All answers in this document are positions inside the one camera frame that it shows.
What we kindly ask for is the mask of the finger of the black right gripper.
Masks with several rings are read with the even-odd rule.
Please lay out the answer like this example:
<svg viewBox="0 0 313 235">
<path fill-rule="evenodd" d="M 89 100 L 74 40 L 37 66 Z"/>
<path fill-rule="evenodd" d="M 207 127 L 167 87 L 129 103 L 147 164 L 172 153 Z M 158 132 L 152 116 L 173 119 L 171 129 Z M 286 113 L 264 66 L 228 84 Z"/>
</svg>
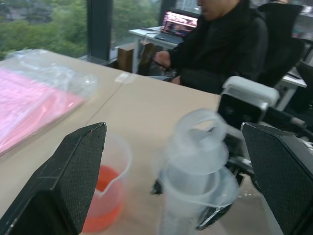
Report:
<svg viewBox="0 0 313 235">
<path fill-rule="evenodd" d="M 155 180 L 153 183 L 151 190 L 150 190 L 151 195 L 162 195 L 163 194 L 163 187 L 161 183 L 158 180 Z"/>
<path fill-rule="evenodd" d="M 196 223 L 196 230 L 202 231 L 223 217 L 232 207 L 239 194 L 243 176 L 234 175 L 231 171 L 219 171 L 220 180 L 217 188 L 210 194 Z"/>
</svg>

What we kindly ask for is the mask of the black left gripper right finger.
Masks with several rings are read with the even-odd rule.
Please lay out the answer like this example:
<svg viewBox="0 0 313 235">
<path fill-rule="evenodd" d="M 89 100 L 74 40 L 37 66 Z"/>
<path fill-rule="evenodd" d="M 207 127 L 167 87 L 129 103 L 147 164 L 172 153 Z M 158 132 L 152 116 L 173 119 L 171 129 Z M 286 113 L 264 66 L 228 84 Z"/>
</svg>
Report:
<svg viewBox="0 0 313 235">
<path fill-rule="evenodd" d="M 273 235 L 313 235 L 313 154 L 293 133 L 241 127 Z"/>
</svg>

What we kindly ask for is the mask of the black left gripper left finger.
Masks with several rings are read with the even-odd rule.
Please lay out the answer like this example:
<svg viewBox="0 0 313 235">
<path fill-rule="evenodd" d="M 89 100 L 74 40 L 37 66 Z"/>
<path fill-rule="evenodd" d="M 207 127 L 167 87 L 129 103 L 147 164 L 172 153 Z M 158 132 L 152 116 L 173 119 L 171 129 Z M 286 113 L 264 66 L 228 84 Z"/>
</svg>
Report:
<svg viewBox="0 0 313 235">
<path fill-rule="evenodd" d="M 0 219 L 0 235 L 79 235 L 96 188 L 106 132 L 100 122 L 65 136 Z"/>
</svg>

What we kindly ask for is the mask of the empty clear plastic cup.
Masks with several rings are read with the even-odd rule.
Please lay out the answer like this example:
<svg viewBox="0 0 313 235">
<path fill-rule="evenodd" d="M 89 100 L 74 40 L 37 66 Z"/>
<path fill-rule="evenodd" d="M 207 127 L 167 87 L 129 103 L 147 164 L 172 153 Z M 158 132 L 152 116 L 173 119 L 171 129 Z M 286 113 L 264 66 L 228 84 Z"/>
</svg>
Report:
<svg viewBox="0 0 313 235">
<path fill-rule="evenodd" d="M 238 182 L 226 167 L 207 175 L 170 168 L 161 180 L 165 199 L 157 235 L 199 235 L 238 197 Z"/>
</svg>

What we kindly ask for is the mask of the clear cup with red liquid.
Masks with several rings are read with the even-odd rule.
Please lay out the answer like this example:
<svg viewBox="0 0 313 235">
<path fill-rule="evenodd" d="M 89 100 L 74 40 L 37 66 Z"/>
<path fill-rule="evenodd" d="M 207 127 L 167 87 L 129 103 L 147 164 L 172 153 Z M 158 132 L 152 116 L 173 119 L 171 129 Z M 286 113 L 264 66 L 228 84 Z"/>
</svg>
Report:
<svg viewBox="0 0 313 235">
<path fill-rule="evenodd" d="M 119 217 L 124 204 L 132 152 L 119 135 L 107 133 L 98 180 L 83 226 L 84 233 L 107 229 Z"/>
</svg>

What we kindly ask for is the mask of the person's hand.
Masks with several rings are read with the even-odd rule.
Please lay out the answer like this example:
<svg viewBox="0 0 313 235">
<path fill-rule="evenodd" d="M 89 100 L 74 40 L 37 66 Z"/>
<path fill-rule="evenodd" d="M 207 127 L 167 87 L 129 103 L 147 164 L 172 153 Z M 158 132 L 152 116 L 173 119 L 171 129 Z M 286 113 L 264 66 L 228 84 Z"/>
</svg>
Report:
<svg viewBox="0 0 313 235">
<path fill-rule="evenodd" d="M 170 54 L 168 51 L 157 52 L 155 55 L 155 61 L 166 68 L 169 68 L 171 66 Z"/>
</svg>

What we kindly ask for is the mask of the white office desk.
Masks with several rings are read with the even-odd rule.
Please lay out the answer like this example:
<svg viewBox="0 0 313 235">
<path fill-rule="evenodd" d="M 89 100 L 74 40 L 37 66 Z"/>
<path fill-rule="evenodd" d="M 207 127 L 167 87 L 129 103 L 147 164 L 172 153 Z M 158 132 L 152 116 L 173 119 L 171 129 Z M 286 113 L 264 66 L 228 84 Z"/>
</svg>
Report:
<svg viewBox="0 0 313 235">
<path fill-rule="evenodd" d="M 307 84 L 302 79 L 300 74 L 298 73 L 297 69 L 294 67 L 292 68 L 280 81 L 278 84 L 286 88 L 286 92 L 281 96 L 280 101 L 276 105 L 276 109 L 279 111 L 283 111 L 288 103 L 290 102 L 291 98 L 297 91 L 299 87 L 306 88 Z"/>
</svg>

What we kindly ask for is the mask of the pink paper stack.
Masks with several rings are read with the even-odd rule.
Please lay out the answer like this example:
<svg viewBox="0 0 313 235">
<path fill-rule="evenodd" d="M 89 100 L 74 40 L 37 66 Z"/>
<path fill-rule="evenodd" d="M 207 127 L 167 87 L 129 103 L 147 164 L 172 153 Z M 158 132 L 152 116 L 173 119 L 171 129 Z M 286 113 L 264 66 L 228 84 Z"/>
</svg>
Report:
<svg viewBox="0 0 313 235">
<path fill-rule="evenodd" d="M 0 68 L 0 155 L 85 102 L 71 70 Z"/>
</svg>

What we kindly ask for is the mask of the person in black jacket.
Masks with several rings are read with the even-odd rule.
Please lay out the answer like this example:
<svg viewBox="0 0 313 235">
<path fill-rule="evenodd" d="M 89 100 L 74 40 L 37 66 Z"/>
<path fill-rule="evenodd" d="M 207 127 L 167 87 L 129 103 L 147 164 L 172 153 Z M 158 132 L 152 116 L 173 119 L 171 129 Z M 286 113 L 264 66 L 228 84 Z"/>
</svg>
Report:
<svg viewBox="0 0 313 235">
<path fill-rule="evenodd" d="M 220 94 L 225 81 L 259 78 L 266 59 L 268 29 L 250 0 L 198 0 L 198 25 L 168 52 L 173 80 L 192 89 Z"/>
</svg>

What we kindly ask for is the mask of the black office chair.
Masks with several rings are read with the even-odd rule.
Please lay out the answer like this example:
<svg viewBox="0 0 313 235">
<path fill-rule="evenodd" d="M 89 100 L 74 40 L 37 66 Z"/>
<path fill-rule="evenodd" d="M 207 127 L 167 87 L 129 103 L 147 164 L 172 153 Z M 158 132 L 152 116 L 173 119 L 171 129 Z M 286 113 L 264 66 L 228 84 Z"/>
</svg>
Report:
<svg viewBox="0 0 313 235">
<path fill-rule="evenodd" d="M 268 48 L 263 71 L 256 82 L 273 88 L 298 63 L 304 52 L 304 42 L 292 37 L 303 6 L 267 3 L 258 10 L 266 16 Z"/>
</svg>

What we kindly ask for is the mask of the clear plastic bag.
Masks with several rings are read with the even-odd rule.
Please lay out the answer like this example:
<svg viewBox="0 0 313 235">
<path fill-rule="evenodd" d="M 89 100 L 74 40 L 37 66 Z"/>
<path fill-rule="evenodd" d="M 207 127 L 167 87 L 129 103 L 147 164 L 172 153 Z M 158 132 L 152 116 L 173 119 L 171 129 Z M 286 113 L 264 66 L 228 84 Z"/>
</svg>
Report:
<svg viewBox="0 0 313 235">
<path fill-rule="evenodd" d="M 48 51 L 15 51 L 0 62 L 0 156 L 94 96 L 98 80 L 52 61 Z"/>
</svg>

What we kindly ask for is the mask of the black phone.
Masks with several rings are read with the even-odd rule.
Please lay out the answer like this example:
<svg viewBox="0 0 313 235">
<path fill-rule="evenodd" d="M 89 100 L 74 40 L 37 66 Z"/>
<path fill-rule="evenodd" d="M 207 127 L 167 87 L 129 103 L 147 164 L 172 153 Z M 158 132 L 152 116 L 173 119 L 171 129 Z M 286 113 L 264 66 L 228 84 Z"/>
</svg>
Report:
<svg viewBox="0 0 313 235">
<path fill-rule="evenodd" d="M 153 56 L 149 58 L 149 60 L 153 63 L 155 63 L 156 65 L 158 65 L 162 70 L 164 71 L 171 71 L 172 69 L 160 62 L 158 62 Z"/>
</svg>

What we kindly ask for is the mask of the brown wooden box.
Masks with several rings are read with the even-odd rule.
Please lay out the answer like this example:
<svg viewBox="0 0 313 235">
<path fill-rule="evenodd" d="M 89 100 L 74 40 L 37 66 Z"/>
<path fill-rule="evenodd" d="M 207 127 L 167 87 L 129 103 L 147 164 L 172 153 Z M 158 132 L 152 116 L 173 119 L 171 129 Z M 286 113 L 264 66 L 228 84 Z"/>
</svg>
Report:
<svg viewBox="0 0 313 235">
<path fill-rule="evenodd" d="M 117 68 L 132 72 L 134 44 L 120 46 L 117 52 Z"/>
</svg>

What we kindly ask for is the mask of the open laptop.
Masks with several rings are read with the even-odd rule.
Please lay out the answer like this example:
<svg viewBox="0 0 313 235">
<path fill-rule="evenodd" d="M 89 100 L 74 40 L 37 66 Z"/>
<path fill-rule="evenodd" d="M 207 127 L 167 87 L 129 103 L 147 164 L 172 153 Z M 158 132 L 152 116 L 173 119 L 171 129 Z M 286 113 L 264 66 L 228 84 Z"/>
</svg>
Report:
<svg viewBox="0 0 313 235">
<path fill-rule="evenodd" d="M 183 37 L 197 27 L 198 17 L 182 14 L 177 11 L 166 11 L 160 33 L 156 39 L 180 44 Z"/>
</svg>

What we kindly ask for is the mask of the white desk with laptop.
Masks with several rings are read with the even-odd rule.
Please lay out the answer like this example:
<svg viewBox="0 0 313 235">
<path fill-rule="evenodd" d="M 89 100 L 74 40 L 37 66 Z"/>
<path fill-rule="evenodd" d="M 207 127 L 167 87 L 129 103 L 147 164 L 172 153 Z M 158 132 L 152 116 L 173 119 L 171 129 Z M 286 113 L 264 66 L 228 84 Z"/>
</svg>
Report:
<svg viewBox="0 0 313 235">
<path fill-rule="evenodd" d="M 174 37 L 173 35 L 168 36 L 157 36 L 161 33 L 161 27 L 150 27 L 150 28 L 139 28 L 129 30 L 134 36 L 134 50 L 133 50 L 133 63 L 132 63 L 132 73 L 138 73 L 139 63 L 143 56 L 144 44 L 151 43 L 154 46 L 162 47 L 164 50 L 173 49 L 179 43 L 182 42 L 182 39 Z"/>
</svg>

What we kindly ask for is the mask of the dark window frame post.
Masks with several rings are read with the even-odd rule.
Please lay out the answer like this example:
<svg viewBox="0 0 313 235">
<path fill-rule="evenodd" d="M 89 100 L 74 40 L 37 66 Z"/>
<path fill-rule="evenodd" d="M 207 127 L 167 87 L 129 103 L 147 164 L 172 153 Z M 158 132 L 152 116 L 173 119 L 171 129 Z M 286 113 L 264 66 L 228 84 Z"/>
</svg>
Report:
<svg viewBox="0 0 313 235">
<path fill-rule="evenodd" d="M 110 61 L 113 0 L 87 0 L 88 61 L 106 65 Z"/>
</svg>

